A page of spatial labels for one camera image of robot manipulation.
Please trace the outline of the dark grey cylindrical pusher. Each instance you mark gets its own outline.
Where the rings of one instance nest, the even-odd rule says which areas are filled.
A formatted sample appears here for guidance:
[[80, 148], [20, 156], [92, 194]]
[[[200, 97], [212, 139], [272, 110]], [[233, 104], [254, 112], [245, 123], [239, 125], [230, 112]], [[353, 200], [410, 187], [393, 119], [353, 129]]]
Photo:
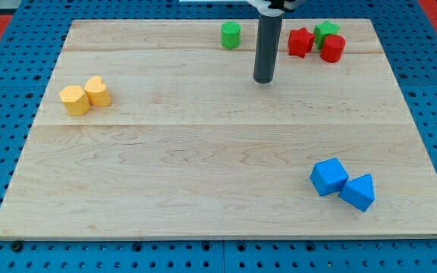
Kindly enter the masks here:
[[267, 84], [273, 80], [282, 20], [282, 14], [276, 17], [259, 16], [253, 69], [253, 79], [257, 83]]

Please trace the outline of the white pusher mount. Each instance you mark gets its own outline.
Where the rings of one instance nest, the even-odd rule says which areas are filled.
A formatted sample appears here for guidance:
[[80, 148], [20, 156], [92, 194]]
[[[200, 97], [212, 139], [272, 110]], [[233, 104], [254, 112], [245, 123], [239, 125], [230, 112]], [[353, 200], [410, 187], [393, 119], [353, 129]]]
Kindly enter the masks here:
[[247, 0], [261, 15], [279, 16], [292, 12], [304, 3], [304, 0]]

